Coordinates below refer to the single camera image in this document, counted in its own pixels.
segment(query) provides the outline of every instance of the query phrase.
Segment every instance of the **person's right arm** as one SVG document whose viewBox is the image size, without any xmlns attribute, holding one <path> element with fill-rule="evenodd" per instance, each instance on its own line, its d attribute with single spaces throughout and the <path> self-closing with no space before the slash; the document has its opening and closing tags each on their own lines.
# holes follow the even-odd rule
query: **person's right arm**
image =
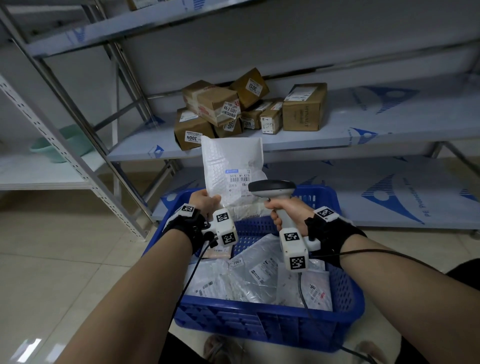
<svg viewBox="0 0 480 364">
<path fill-rule="evenodd" d="M 304 220 L 313 209 L 298 199 L 266 203 L 283 208 L 306 235 Z M 272 218 L 280 229 L 281 219 Z M 341 252 L 386 249 L 361 235 L 352 235 Z M 480 291 L 404 257 L 368 252 L 343 255 L 342 268 L 430 363 L 478 363 L 480 357 Z"/>
</svg>

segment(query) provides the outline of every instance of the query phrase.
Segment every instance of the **brown cardboard box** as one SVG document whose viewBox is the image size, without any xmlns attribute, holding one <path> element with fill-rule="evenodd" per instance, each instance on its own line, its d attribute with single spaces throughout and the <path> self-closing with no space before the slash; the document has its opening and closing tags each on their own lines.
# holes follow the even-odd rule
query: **brown cardboard box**
<svg viewBox="0 0 480 364">
<path fill-rule="evenodd" d="M 277 134 L 282 128 L 282 103 L 281 98 L 273 98 L 272 104 L 260 114 L 260 122 L 262 123 L 263 134 Z"/>
<path fill-rule="evenodd" d="M 240 115 L 240 102 L 235 91 L 197 81 L 182 89 L 183 100 L 190 111 L 222 126 Z"/>
<path fill-rule="evenodd" d="M 242 109 L 248 109 L 270 92 L 258 69 L 254 68 L 230 85 L 239 95 Z"/>
<path fill-rule="evenodd" d="M 327 84 L 295 85 L 283 102 L 283 129 L 317 131 L 322 126 Z"/>
<path fill-rule="evenodd" d="M 186 108 L 177 110 L 173 132 L 181 150 L 189 150 L 200 146 L 202 135 L 215 138 L 212 124 Z"/>
<path fill-rule="evenodd" d="M 228 138 L 229 136 L 242 134 L 243 132 L 240 115 L 235 120 L 229 121 L 223 126 L 214 126 L 213 128 L 219 138 Z"/>
<path fill-rule="evenodd" d="M 241 119 L 244 129 L 261 129 L 260 114 L 272 104 L 272 101 L 265 100 L 254 104 L 249 110 L 241 112 Z"/>
<path fill-rule="evenodd" d="M 158 4 L 160 0 L 127 0 L 128 7 L 131 11 L 135 11 L 146 6 Z"/>
</svg>

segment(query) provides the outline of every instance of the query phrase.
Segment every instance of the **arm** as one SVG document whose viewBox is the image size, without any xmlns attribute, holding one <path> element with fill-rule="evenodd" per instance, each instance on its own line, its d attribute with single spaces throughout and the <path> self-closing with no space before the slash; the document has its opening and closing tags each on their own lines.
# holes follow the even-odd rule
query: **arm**
<svg viewBox="0 0 480 364">
<path fill-rule="evenodd" d="M 272 200 L 307 235 L 305 219 L 313 209 L 298 199 Z M 272 218 L 278 229 L 281 219 Z M 341 252 L 391 250 L 361 235 L 352 235 Z M 431 363 L 477 363 L 480 342 L 480 292 L 440 272 L 386 253 L 340 257 L 341 267 L 372 298 L 390 323 Z"/>
<path fill-rule="evenodd" d="M 206 190 L 190 203 L 204 216 L 220 196 Z M 156 363 L 192 255 L 192 243 L 172 229 L 123 275 L 80 326 L 57 364 Z"/>
</svg>

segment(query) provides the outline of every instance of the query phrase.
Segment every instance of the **hand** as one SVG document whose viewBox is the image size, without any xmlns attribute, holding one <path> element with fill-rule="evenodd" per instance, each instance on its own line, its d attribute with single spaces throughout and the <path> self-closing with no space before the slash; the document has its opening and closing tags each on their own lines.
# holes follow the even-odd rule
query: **hand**
<svg viewBox="0 0 480 364">
<path fill-rule="evenodd" d="M 303 236 L 308 235 L 307 225 L 305 220 L 313 217 L 313 208 L 302 202 L 296 197 L 292 198 L 272 198 L 270 201 L 264 202 L 265 207 L 269 209 L 283 209 L 293 222 L 297 224 L 297 228 Z M 275 210 L 270 216 L 276 225 L 278 231 L 282 230 L 282 219 L 278 217 Z"/>
<path fill-rule="evenodd" d="M 222 196 L 219 194 L 209 197 L 207 190 L 203 189 L 193 192 L 188 203 L 199 209 L 205 219 L 210 221 L 212 214 L 220 208 L 219 204 L 221 199 Z"/>
</svg>

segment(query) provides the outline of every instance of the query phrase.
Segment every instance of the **shelf board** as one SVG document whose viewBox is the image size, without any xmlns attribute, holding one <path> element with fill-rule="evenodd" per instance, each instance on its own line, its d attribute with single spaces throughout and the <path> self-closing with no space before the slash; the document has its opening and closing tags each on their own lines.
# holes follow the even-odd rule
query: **shelf board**
<svg viewBox="0 0 480 364">
<path fill-rule="evenodd" d="M 76 49 L 98 46 L 120 36 L 139 34 L 147 29 L 205 15 L 248 1 L 251 0 L 162 1 L 134 12 L 126 12 L 111 19 L 80 26 L 32 42 L 26 48 L 33 57 L 49 57 Z"/>
<path fill-rule="evenodd" d="M 93 170 L 103 164 L 96 152 L 84 155 L 83 160 Z M 68 163 L 51 163 L 41 154 L 13 152 L 0 155 L 0 190 L 74 190 L 90 189 Z"/>
<path fill-rule="evenodd" d="M 245 130 L 238 137 L 261 137 L 265 152 L 479 137 L 479 80 L 461 74 L 334 90 L 328 93 L 324 126 L 317 132 L 281 130 L 270 135 Z M 200 147 L 180 150 L 173 135 L 175 113 L 160 118 L 164 124 L 141 126 L 111 151 L 109 159 L 202 154 Z"/>
<path fill-rule="evenodd" d="M 480 203 L 441 159 L 408 156 L 271 163 L 264 172 L 269 179 L 333 187 L 343 215 L 358 226 L 480 229 Z M 204 186 L 203 168 L 180 170 L 153 216 L 161 220 L 178 193 Z"/>
</svg>

